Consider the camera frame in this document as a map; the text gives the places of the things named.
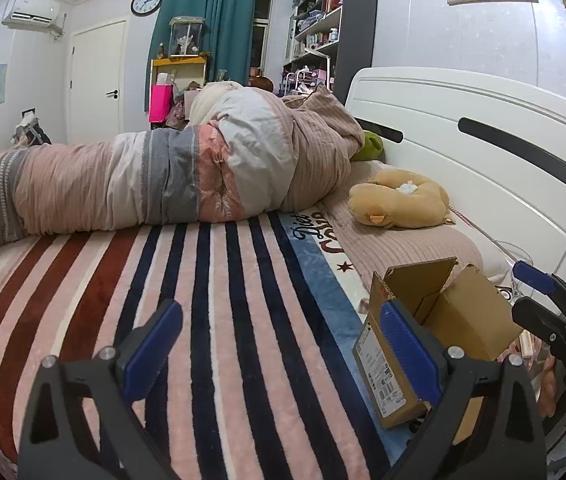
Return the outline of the brown cardboard box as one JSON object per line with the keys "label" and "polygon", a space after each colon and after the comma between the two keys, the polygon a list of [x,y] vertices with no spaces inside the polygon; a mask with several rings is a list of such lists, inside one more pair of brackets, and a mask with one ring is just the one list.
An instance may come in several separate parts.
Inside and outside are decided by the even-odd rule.
{"label": "brown cardboard box", "polygon": [[368,314],[352,354],[383,431],[436,406],[448,380],[443,351],[494,361],[522,328],[476,266],[453,258],[394,266],[371,281]]}

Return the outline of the white bed headboard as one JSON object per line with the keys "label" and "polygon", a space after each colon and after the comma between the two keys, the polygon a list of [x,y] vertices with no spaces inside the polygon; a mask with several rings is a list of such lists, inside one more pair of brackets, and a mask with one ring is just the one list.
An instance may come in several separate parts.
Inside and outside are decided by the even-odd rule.
{"label": "white bed headboard", "polygon": [[441,184],[453,208],[566,281],[566,99],[513,79],[364,68],[346,107],[383,136],[386,163]]}

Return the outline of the tan plush toy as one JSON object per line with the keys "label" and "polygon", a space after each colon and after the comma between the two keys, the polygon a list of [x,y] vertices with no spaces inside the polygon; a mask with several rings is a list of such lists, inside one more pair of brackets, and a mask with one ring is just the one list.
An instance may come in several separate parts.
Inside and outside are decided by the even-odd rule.
{"label": "tan plush toy", "polygon": [[402,169],[379,170],[368,182],[353,185],[348,208],[364,226],[424,229],[453,223],[450,198],[436,181]]}

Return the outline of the pink ribbed pillow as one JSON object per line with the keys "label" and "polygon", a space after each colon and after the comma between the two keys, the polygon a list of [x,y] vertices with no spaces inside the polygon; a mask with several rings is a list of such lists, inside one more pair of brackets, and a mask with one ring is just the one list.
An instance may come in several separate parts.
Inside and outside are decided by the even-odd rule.
{"label": "pink ribbed pillow", "polygon": [[394,266],[451,257],[458,260],[452,278],[472,264],[492,284],[506,282],[511,266],[504,252],[460,218],[455,218],[450,226],[419,230],[383,229],[356,222],[347,206],[350,188],[387,167],[377,160],[354,162],[348,179],[316,204],[366,286],[371,284],[373,273],[383,275]]}

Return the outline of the striped bed blanket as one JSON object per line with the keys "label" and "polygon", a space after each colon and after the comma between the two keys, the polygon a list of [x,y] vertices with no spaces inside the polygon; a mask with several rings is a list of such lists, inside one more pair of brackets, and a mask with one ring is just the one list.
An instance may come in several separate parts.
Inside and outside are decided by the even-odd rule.
{"label": "striped bed blanket", "polygon": [[410,440],[356,366],[363,288],[322,212],[29,237],[0,247],[0,471],[36,372],[117,347],[176,303],[131,389],[183,479],[380,479]]}

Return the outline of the green plush toy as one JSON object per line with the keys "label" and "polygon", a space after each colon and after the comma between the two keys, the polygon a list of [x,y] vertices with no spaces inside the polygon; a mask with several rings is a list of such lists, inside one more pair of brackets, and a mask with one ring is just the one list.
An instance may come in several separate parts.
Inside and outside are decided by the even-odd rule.
{"label": "green plush toy", "polygon": [[363,146],[351,157],[351,161],[369,162],[370,160],[381,160],[385,151],[383,138],[373,131],[364,130],[363,133]]}

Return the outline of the striped rolled duvet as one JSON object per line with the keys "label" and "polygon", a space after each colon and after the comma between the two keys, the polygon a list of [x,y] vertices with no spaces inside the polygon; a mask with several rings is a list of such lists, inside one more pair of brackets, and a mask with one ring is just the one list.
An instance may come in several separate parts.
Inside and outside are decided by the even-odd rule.
{"label": "striped rolled duvet", "polygon": [[284,100],[214,82],[183,129],[0,153],[0,246],[30,235],[302,211],[349,177],[363,143],[359,123],[324,88]]}

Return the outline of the dark bookshelf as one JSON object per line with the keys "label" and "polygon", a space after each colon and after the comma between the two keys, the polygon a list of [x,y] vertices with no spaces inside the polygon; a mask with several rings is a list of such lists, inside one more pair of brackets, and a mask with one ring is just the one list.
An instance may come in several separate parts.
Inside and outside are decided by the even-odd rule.
{"label": "dark bookshelf", "polygon": [[294,0],[284,96],[321,84],[346,102],[354,76],[372,65],[378,0]]}

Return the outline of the yellow shelf unit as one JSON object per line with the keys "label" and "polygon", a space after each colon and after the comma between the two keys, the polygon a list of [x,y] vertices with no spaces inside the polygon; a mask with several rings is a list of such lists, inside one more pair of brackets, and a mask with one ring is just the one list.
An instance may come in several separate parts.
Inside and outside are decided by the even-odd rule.
{"label": "yellow shelf unit", "polygon": [[152,91],[160,74],[167,74],[168,81],[175,84],[179,90],[184,90],[193,81],[202,88],[207,83],[207,64],[205,55],[155,58],[150,62],[148,70],[147,102],[152,98]]}

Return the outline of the white door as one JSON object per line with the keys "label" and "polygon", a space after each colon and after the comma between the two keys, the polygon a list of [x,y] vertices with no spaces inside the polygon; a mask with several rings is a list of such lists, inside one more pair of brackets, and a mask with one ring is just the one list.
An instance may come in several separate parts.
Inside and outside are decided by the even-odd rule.
{"label": "white door", "polygon": [[126,20],[72,36],[68,90],[68,141],[112,140],[121,132],[122,51]]}

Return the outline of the teal curtain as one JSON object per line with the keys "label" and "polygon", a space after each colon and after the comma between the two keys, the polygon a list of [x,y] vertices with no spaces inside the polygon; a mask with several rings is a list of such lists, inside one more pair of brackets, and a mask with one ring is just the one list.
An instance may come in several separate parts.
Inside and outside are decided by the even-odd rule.
{"label": "teal curtain", "polygon": [[170,40],[169,22],[176,16],[202,18],[202,50],[209,54],[207,76],[224,70],[228,79],[247,84],[256,0],[162,0],[147,58]]}

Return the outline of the glass display case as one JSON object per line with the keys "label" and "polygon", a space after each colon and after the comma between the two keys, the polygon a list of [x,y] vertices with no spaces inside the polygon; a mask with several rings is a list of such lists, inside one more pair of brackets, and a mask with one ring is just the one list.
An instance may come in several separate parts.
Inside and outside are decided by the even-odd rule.
{"label": "glass display case", "polygon": [[169,56],[198,56],[202,52],[205,19],[200,16],[175,16],[169,22]]}

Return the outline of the white air conditioner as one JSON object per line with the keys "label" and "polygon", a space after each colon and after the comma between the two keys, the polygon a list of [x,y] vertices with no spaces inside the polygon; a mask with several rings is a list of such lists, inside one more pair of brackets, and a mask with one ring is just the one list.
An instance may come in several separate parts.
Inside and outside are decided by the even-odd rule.
{"label": "white air conditioner", "polygon": [[2,16],[3,25],[48,28],[55,24],[59,3],[55,0],[8,0]]}

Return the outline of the round wall clock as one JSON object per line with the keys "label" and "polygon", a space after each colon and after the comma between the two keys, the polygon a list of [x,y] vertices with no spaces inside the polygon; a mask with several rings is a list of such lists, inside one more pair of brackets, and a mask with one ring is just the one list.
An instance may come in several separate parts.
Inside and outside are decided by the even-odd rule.
{"label": "round wall clock", "polygon": [[142,18],[156,12],[160,8],[161,3],[162,0],[132,0],[130,9],[133,15]]}

